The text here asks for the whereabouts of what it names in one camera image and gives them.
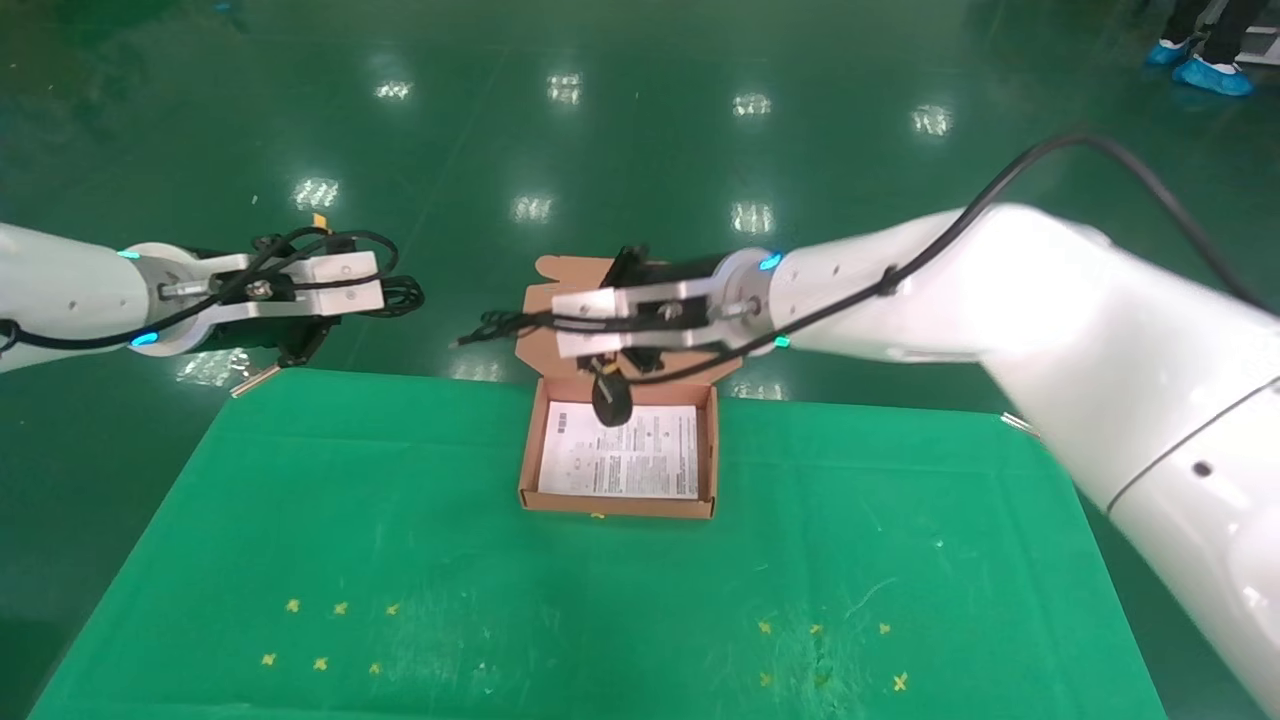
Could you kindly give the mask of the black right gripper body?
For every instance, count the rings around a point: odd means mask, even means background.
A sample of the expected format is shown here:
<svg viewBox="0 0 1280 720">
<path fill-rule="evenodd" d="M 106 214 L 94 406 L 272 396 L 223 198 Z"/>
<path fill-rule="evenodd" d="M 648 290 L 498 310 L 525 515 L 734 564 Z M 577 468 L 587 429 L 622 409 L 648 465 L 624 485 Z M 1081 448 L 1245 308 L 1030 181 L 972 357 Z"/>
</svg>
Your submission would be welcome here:
<svg viewBox="0 0 1280 720">
<path fill-rule="evenodd" d="M 649 263 L 627 288 L 627 360 L 636 380 L 718 380 L 748 352 L 746 258 Z"/>
</svg>

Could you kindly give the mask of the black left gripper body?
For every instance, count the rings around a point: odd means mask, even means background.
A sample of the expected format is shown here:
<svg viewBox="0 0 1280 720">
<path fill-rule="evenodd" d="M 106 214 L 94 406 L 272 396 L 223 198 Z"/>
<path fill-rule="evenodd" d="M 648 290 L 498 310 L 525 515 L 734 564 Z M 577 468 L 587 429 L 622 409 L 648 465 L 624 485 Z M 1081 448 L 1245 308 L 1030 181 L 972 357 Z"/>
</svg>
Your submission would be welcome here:
<svg viewBox="0 0 1280 720">
<path fill-rule="evenodd" d="M 278 340 L 300 320 L 338 320 L 338 316 L 323 316 L 307 302 L 255 301 L 237 304 L 234 310 L 248 309 L 250 315 L 210 325 L 209 333 L 196 352 L 211 352 L 230 348 L 276 348 Z"/>
</svg>

